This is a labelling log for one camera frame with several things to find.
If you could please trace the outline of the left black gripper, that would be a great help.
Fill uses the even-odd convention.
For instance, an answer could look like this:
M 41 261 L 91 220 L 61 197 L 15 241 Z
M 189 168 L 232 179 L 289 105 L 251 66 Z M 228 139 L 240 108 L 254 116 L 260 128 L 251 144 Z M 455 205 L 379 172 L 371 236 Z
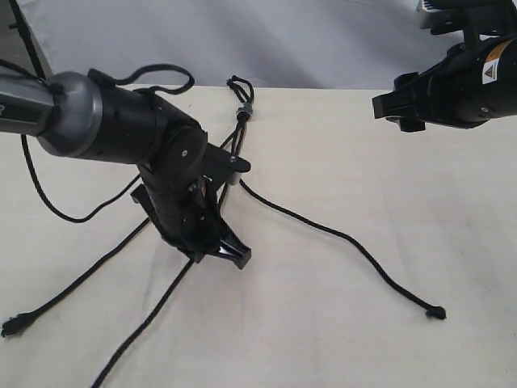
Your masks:
M 139 165 L 142 184 L 131 197 L 170 246 L 199 264 L 206 255 L 232 262 L 242 270 L 251 249 L 221 219 L 216 194 L 199 172 L 174 176 L 170 170 Z

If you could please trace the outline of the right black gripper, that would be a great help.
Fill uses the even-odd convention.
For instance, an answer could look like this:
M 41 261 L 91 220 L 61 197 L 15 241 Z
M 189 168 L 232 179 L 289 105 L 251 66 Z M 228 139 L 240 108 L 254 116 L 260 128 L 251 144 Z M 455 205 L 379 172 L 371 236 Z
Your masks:
M 418 72 L 402 74 L 393 81 L 393 91 L 374 97 L 374 117 L 398 118 L 402 132 L 416 133 L 427 123 L 472 129 L 516 115 L 515 40 L 485 40 L 471 49 L 457 44 L 434 72 L 428 91 L 403 87 L 417 77 Z

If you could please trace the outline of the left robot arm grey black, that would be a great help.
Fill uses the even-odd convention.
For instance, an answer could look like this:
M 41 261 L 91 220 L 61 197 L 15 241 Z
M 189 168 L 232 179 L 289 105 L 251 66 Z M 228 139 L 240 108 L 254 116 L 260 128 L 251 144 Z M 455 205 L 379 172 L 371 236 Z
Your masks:
M 134 200 L 164 241 L 195 262 L 212 255 L 243 268 L 249 261 L 217 191 L 250 164 L 212 145 L 197 120 L 156 90 L 126 90 L 97 71 L 43 81 L 2 68 L 1 130 L 34 137 L 58 157 L 136 166 L 142 185 Z

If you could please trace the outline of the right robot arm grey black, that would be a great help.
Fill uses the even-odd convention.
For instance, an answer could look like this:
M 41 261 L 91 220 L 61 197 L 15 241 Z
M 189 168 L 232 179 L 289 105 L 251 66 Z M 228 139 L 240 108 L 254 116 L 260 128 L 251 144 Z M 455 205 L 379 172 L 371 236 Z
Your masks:
M 415 133 L 427 124 L 473 129 L 516 115 L 516 35 L 457 44 L 422 73 L 402 74 L 372 99 L 373 115 Z

